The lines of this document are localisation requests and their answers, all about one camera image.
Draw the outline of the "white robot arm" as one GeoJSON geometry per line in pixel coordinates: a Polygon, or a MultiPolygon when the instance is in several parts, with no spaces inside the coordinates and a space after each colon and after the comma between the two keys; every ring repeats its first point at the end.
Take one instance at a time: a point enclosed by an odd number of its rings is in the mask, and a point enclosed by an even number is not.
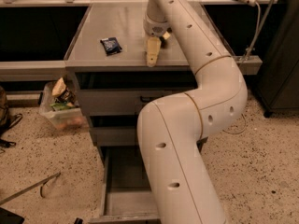
{"type": "Polygon", "coordinates": [[[154,100],[137,121],[140,152],[162,224],[228,224],[197,143],[242,114],[247,86],[235,59],[187,0],[153,0],[197,88],[154,100]]]}

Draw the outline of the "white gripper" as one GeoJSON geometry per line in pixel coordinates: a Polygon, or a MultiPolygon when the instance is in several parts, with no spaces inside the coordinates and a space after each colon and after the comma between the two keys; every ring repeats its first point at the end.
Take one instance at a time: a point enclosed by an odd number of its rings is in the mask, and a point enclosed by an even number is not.
{"type": "Polygon", "coordinates": [[[170,25],[162,12],[149,13],[147,11],[144,16],[143,27],[145,32],[150,35],[147,40],[147,66],[153,67],[157,63],[162,44],[159,37],[161,36],[163,41],[166,41],[171,36],[167,32],[170,25]]]}

